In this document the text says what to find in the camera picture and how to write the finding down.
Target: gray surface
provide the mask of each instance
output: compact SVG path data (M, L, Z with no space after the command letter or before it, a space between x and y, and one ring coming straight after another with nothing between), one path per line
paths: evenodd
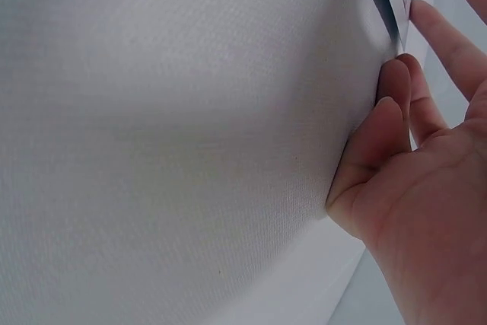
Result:
M487 27L465 0L435 0L447 19L484 52ZM425 75L446 121L452 127L463 121L467 102L450 81L437 56L430 50ZM399 311L377 264L367 252L329 325L403 325Z
M392 53L372 0L0 0L0 324L237 300L324 217ZM286 323L357 250L314 240L350 252Z

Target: woven texture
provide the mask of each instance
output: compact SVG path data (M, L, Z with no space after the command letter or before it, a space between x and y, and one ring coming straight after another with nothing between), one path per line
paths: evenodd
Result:
M373 103L376 13L0 0L0 323L194 324L272 270Z

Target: hand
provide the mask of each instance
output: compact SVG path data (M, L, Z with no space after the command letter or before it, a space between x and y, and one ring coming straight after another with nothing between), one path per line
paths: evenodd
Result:
M485 21L487 0L469 2ZM426 3L411 18L470 102L465 122L448 129L412 56L388 62L327 209L365 242L408 324L487 324L487 56Z

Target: fingernail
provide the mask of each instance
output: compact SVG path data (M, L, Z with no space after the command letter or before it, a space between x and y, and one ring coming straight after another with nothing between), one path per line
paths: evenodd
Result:
M394 99L393 99L392 97L389 97L389 96L387 96L387 97L382 97L382 98L381 98L381 99L380 99L380 100L377 102L377 105L379 105L379 104L381 104L381 103L385 102L386 100L394 100Z

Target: white fabric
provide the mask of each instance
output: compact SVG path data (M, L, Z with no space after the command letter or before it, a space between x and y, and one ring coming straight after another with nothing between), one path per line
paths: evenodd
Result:
M2 325L194 324L251 295L329 232L394 52L372 0L1 0L0 40ZM338 237L306 239L337 273L308 272L303 313L360 250Z

